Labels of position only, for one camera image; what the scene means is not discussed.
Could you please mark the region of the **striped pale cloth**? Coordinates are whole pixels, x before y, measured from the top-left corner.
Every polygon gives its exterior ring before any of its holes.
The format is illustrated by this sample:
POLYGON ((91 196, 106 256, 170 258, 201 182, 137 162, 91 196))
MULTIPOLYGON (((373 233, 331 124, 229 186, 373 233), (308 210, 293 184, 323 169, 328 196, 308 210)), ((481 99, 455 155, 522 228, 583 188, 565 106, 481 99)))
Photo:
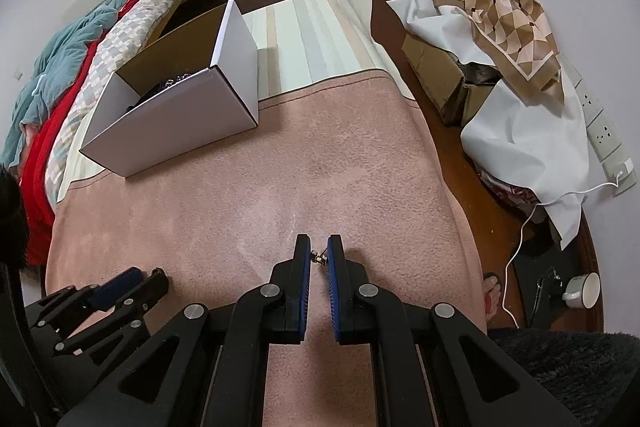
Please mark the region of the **striped pale cloth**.
POLYGON ((390 73, 413 95, 371 34, 372 0, 284 0, 247 13, 258 47, 258 99, 363 70, 390 73))

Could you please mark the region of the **brown checkered scarf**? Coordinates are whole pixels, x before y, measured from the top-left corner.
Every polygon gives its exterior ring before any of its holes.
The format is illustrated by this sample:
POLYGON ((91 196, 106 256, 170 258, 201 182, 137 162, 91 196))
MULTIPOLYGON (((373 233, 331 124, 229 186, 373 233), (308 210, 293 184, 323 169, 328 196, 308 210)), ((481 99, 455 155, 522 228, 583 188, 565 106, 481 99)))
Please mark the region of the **brown checkered scarf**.
POLYGON ((432 0, 458 8, 471 21, 475 45, 525 102, 544 94, 564 102, 561 65, 550 24, 538 0, 432 0))

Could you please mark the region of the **white mug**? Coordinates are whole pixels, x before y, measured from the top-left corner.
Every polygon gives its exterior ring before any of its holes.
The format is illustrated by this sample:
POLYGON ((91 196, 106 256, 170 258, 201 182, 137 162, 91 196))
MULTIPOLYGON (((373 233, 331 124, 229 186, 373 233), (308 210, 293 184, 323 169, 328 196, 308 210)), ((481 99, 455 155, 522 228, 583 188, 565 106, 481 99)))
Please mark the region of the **white mug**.
POLYGON ((572 277, 566 285, 562 300, 570 309, 592 309, 596 306, 600 293, 599 274, 590 272, 572 277))

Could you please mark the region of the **brown cardboard box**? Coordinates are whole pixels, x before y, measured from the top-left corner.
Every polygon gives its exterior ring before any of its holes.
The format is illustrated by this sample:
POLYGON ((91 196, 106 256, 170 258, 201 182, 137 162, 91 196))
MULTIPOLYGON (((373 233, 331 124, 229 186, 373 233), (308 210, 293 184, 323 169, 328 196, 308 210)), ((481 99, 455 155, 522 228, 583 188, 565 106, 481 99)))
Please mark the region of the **brown cardboard box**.
POLYGON ((461 64, 450 52, 411 34, 402 51, 446 126, 468 124, 501 78, 491 66, 461 64))

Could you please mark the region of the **red blanket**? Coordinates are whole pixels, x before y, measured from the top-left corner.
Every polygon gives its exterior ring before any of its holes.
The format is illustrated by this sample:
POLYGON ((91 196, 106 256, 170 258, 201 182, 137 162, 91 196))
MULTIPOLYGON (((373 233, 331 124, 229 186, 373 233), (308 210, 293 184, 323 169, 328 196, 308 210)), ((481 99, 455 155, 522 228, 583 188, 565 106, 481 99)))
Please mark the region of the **red blanket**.
POLYGON ((180 0, 104 0, 56 32, 18 95, 1 164, 21 187, 28 223, 27 265, 49 255, 67 156, 108 75, 160 30, 180 0))

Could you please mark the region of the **teal quilt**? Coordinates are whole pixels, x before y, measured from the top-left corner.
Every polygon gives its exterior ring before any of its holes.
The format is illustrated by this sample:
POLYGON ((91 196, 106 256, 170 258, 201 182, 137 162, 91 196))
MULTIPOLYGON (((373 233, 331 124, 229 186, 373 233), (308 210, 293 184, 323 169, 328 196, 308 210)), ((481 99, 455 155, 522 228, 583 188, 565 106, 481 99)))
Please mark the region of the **teal quilt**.
POLYGON ((110 30, 128 0, 102 0, 87 14, 57 31, 36 57, 32 78, 14 103, 1 152, 1 165, 17 167, 26 146, 26 128, 39 128, 76 80, 89 45, 110 30))

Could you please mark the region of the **pink table cloth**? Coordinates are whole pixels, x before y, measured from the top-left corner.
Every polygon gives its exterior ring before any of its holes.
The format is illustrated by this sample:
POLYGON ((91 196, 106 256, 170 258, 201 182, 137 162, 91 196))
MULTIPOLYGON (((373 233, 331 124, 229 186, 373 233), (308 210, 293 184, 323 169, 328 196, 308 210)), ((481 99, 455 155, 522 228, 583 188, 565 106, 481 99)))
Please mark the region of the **pink table cloth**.
POLYGON ((483 269, 430 128, 372 70, 262 101, 255 129, 122 178, 74 182, 55 214, 46 286, 130 267, 171 282, 155 329, 190 303, 217 308, 265 284, 297 236, 348 258, 406 303, 451 303, 485 329, 483 269))

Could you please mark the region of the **bed with checkered mattress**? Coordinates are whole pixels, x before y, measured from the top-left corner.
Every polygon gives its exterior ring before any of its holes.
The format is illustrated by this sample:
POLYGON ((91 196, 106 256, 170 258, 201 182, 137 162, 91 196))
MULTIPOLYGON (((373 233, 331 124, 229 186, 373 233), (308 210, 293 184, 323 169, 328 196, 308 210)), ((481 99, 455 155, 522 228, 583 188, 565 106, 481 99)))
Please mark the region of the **bed with checkered mattress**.
MULTIPOLYGON (((90 2, 99 4, 102 0, 78 0, 74 8, 85 8, 90 2)), ((160 35, 160 27, 168 22, 170 10, 179 2, 128 0, 119 10, 114 26, 99 38, 89 59, 88 72, 77 94, 70 98, 70 108, 54 129, 51 147, 44 155, 47 163, 42 175, 43 194, 49 210, 54 210, 64 198, 73 180, 91 177, 102 170, 79 153, 92 111, 108 77, 160 35)))

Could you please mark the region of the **white cardboard box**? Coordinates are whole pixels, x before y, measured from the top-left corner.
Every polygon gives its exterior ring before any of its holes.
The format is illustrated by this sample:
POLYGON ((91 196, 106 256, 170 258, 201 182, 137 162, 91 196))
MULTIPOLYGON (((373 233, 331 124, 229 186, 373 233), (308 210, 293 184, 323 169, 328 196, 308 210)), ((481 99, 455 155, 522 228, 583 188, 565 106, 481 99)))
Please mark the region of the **white cardboard box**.
POLYGON ((113 72, 81 153, 124 178, 257 126, 258 48, 234 0, 113 72))

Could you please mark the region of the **white power strip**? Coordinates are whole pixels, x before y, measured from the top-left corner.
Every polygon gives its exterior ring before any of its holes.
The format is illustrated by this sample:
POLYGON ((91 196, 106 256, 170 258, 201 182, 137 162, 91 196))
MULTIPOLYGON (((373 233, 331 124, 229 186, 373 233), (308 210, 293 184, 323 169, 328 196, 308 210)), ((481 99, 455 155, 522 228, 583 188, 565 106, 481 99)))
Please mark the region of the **white power strip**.
POLYGON ((623 146, 622 140, 603 109, 602 103, 594 94, 582 75, 568 61, 564 54, 559 54, 559 62, 563 73, 572 82, 584 113, 587 137, 605 173, 606 179, 616 182, 614 196, 618 196, 637 183, 634 161, 623 146))

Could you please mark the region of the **white sheet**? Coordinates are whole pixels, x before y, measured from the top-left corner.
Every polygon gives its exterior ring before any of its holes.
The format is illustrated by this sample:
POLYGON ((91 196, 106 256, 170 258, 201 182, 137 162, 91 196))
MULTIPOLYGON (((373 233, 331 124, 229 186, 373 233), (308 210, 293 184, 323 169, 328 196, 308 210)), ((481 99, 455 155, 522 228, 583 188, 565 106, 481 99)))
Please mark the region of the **white sheet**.
MULTIPOLYGON (((412 35, 451 52, 463 64, 498 65, 474 42, 461 9, 436 9, 431 0, 391 0, 412 35)), ((522 100, 500 80, 469 124, 462 146, 477 166, 511 186, 532 190, 567 247, 578 233, 589 155, 584 112, 572 82, 561 78, 564 101, 542 92, 522 100)))

